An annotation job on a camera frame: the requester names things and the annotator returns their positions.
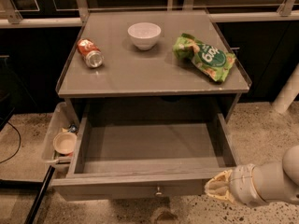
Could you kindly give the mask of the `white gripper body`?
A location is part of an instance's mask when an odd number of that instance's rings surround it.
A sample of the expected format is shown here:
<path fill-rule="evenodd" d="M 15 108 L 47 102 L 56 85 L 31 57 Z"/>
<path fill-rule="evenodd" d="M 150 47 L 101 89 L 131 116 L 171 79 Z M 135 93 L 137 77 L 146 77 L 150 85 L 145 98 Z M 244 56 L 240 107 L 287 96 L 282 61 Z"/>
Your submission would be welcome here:
<path fill-rule="evenodd" d="M 265 205 L 253 184 L 253 164 L 238 165 L 230 177 L 230 192 L 238 203 L 247 207 Z"/>

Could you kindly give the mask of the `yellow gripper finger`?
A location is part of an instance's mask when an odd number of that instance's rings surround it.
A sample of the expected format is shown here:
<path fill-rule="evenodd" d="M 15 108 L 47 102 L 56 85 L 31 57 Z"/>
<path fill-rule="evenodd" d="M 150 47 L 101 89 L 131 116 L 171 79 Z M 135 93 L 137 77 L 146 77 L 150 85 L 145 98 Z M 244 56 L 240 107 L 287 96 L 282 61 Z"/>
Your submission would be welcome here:
<path fill-rule="evenodd" d="M 206 183 L 206 186 L 208 188 L 219 188 L 227 186 L 229 184 L 232 171 L 233 170 L 226 170 L 215 175 Z"/>
<path fill-rule="evenodd" d="M 205 185 L 205 193 L 208 197 L 211 197 L 213 199 L 222 202 L 235 203 L 235 197 L 232 195 L 227 186 L 217 187 Z"/>

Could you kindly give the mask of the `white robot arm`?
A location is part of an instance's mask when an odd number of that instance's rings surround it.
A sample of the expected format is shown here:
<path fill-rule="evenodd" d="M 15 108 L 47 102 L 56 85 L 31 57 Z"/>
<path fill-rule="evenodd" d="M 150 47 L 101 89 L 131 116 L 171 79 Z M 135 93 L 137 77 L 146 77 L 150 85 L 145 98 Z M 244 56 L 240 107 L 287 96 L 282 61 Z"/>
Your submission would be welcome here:
<path fill-rule="evenodd" d="M 239 105 L 230 127 L 241 163 L 210 179 L 206 195 L 247 207 L 299 204 L 299 66 L 274 102 Z"/>

